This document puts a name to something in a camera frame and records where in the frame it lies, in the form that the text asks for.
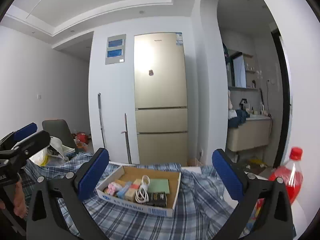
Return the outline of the person's left hand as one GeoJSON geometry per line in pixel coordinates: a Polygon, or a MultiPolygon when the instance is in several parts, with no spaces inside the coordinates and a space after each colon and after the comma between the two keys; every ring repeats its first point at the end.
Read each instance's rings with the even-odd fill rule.
{"type": "Polygon", "coordinates": [[[22,180],[15,184],[15,194],[13,198],[14,213],[20,218],[24,218],[27,214],[27,206],[25,203],[25,195],[22,189],[22,180]]]}

